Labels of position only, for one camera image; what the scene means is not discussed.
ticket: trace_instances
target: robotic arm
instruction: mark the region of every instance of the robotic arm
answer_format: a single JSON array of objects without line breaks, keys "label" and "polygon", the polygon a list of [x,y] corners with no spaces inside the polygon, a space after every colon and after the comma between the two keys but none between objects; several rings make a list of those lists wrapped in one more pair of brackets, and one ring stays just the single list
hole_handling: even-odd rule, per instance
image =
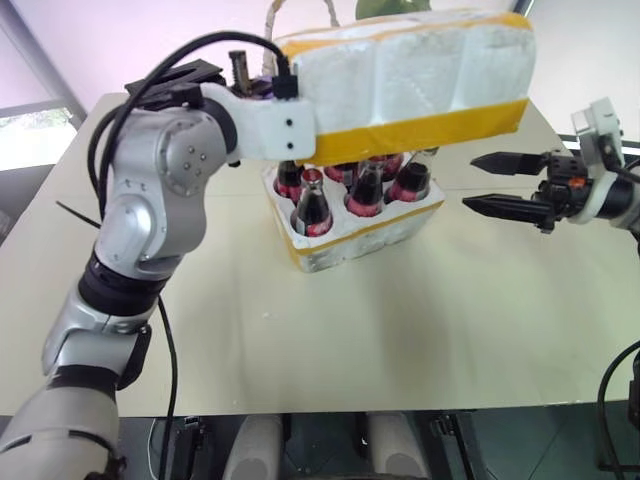
[{"label": "robotic arm", "polygon": [[620,125],[609,99],[572,116],[581,157],[557,152],[541,155],[498,152],[479,157],[472,165],[500,175],[538,175],[546,168],[531,200],[513,195],[468,197],[464,204],[488,217],[528,222],[551,233],[555,222],[567,218],[584,224],[604,218],[611,226],[640,232],[640,177],[625,168]]},{"label": "robotic arm", "polygon": [[134,110],[118,137],[98,238],[44,346],[47,383],[0,438],[3,479],[120,478],[115,392],[138,378],[158,296],[204,237],[208,179],[240,158],[315,151],[305,100],[247,100],[217,84],[172,95],[178,106]]}]

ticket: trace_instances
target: styrofoam container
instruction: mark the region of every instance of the styrofoam container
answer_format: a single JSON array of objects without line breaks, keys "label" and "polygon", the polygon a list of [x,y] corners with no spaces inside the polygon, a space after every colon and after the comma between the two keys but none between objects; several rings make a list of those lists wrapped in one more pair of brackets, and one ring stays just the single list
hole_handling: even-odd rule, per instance
[{"label": "styrofoam container", "polygon": [[323,166],[514,132],[536,58],[526,17],[472,9],[369,18],[276,43],[313,104],[308,162]]},{"label": "styrofoam container", "polygon": [[[277,170],[277,166],[265,169],[262,180],[287,250],[294,263],[305,272],[317,272],[410,237],[444,202],[444,192],[431,180],[429,195],[424,199],[412,203],[394,201],[385,204],[375,217],[358,217],[344,205],[346,187],[324,175],[323,190],[333,215],[333,226],[320,237],[305,237],[291,226],[293,202],[278,195],[273,188]],[[392,183],[385,182],[384,190]]]}]

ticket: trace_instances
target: black cable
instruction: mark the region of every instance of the black cable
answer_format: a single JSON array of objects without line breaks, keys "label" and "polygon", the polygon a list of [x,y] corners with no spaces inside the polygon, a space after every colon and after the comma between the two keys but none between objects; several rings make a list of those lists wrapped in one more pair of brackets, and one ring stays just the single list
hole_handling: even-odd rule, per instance
[{"label": "black cable", "polygon": [[609,431],[609,424],[607,422],[607,415],[604,405],[605,395],[607,393],[607,387],[609,386],[609,381],[611,380],[613,372],[615,372],[616,368],[618,368],[618,366],[624,361],[625,358],[627,358],[638,349],[640,349],[640,341],[637,341],[633,345],[625,348],[607,367],[607,370],[604,372],[602,380],[600,381],[600,388],[598,388],[598,400],[596,401],[598,426],[600,427],[600,435],[602,437],[602,443],[604,445],[605,453],[609,457],[611,470],[617,480],[624,480],[624,473],[620,466],[620,461],[618,460],[618,454],[616,453],[616,449],[613,445],[613,440],[611,439],[611,432]]},{"label": "black cable", "polygon": [[[611,464],[609,463],[598,463],[598,470],[601,470],[603,472],[612,472],[613,468],[611,467]],[[622,470],[623,472],[640,472],[640,465],[624,465],[621,464],[620,465],[620,470]]]},{"label": "black cable", "polygon": [[160,449],[160,469],[158,471],[158,480],[164,480],[167,470],[167,459],[169,455],[169,439],[171,437],[171,427],[173,425],[173,413],[176,408],[176,397],[178,394],[178,356],[176,355],[176,346],[173,343],[173,334],[169,325],[169,317],[164,308],[162,297],[158,297],[158,308],[164,325],[164,332],[167,336],[167,345],[169,346],[169,356],[171,358],[171,393],[169,395],[169,408],[167,409],[167,420],[164,424],[164,432],[162,435],[162,447]]},{"label": "black cable", "polygon": [[631,160],[629,160],[624,168],[625,170],[632,170],[634,168],[636,168],[638,165],[640,165],[640,156],[636,156],[636,157],[626,157],[626,158],[630,158]]},{"label": "black cable", "polygon": [[195,40],[192,40],[191,42],[183,45],[167,58],[165,58],[155,69],[153,69],[153,71],[149,75],[147,75],[140,88],[138,88],[138,90],[136,90],[135,93],[133,93],[127,99],[127,101],[122,105],[122,107],[115,115],[113,126],[109,131],[104,152],[102,153],[102,161],[100,162],[99,176],[97,179],[98,202],[101,218],[104,218],[105,208],[107,204],[107,176],[109,173],[109,165],[111,164],[111,161],[115,155],[118,135],[120,134],[120,131],[122,130],[127,117],[131,114],[138,101],[142,99],[144,94],[147,93],[147,91],[152,86],[158,83],[158,81],[167,72],[167,70],[169,70],[176,63],[182,60],[185,56],[206,45],[227,40],[253,43],[271,50],[276,55],[278,74],[282,76],[291,75],[291,72],[289,70],[289,61],[284,53],[282,53],[282,50],[280,50],[274,43],[270,42],[269,40],[265,40],[264,38],[257,35],[242,32],[222,31],[203,35],[202,37],[196,38]]},{"label": "black cable", "polygon": [[[86,215],[68,207],[62,202],[56,201],[56,204],[62,207],[76,218],[79,218],[83,222],[88,223],[92,227],[100,228],[100,224],[94,220],[91,220]],[[176,345],[173,341],[173,332],[171,331],[171,324],[169,323],[169,316],[167,310],[162,301],[162,297],[158,296],[158,308],[160,310],[160,316],[162,317],[162,325],[164,326],[164,332],[167,337],[167,345],[169,347],[169,357],[171,359],[171,393],[169,395],[169,407],[167,408],[167,417],[164,425],[164,433],[162,435],[162,447],[160,449],[160,470],[158,474],[158,480],[164,480],[165,471],[167,469],[167,459],[169,453],[169,439],[171,437],[171,427],[173,425],[173,414],[176,408],[176,397],[178,395],[178,356],[176,354]]]},{"label": "black cable", "polygon": [[87,150],[87,171],[89,172],[89,181],[91,182],[91,186],[93,187],[93,191],[96,196],[98,195],[98,176],[96,175],[96,150],[98,150],[98,142],[100,142],[102,134],[107,129],[107,126],[113,121],[121,106],[122,105],[118,105],[117,107],[109,110],[107,114],[102,117],[100,122],[98,122],[98,125],[96,125],[95,130],[91,134],[91,139],[89,140],[89,149]]},{"label": "black cable", "polygon": [[58,205],[59,207],[61,207],[64,210],[66,210],[67,212],[69,212],[74,217],[79,218],[80,220],[82,220],[85,223],[88,223],[92,227],[100,228],[100,224],[98,222],[96,222],[95,220],[91,220],[89,217],[87,217],[87,216],[83,215],[82,213],[78,212],[77,210],[74,210],[73,208],[65,205],[64,203],[56,200],[56,205]]},{"label": "black cable", "polygon": [[631,180],[634,183],[640,183],[640,175],[636,175],[635,173],[631,173],[629,170],[622,168],[620,166],[611,167],[611,171],[617,173],[622,178],[627,180]]}]

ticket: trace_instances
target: table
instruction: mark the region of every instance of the table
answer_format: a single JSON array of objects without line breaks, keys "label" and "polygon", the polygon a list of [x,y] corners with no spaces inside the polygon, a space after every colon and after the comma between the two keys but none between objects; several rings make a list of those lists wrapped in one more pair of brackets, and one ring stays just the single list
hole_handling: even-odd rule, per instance
[{"label": "table", "polygon": [[[0,415],[43,382],[40,351],[96,231],[54,202],[97,218],[85,173],[89,136],[118,102],[107,95],[0,248]],[[447,194],[421,232],[339,267],[298,271],[259,170],[222,169],[205,198],[208,230],[164,298],[179,361],[177,415],[458,409],[590,402],[613,356],[640,336],[640,275],[627,232],[567,222],[552,235],[488,219],[464,196],[530,195],[533,177],[468,165],[497,150],[561,147],[533,105],[520,130],[442,148]],[[122,416],[163,415],[169,358],[158,315]],[[625,398],[625,364],[610,386]]]}]

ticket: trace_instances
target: wall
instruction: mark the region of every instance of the wall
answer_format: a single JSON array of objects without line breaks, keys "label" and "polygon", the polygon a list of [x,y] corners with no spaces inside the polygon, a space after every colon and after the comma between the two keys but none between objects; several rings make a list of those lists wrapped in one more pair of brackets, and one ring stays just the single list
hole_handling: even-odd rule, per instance
[{"label": "wall", "polygon": [[560,133],[571,113],[611,98],[627,140],[640,140],[640,1],[535,0],[538,60],[530,96]]},{"label": "wall", "polygon": [[[83,106],[146,75],[169,52],[195,36],[223,29],[262,34],[271,0],[12,0]],[[434,8],[508,9],[511,0],[433,0]],[[334,0],[338,20],[355,20],[356,0]],[[329,25],[323,0],[288,0],[274,36]],[[208,47],[194,58],[228,66],[232,47]],[[252,72],[261,50],[247,48]]]},{"label": "wall", "polygon": [[51,100],[7,35],[0,29],[0,109]]}]

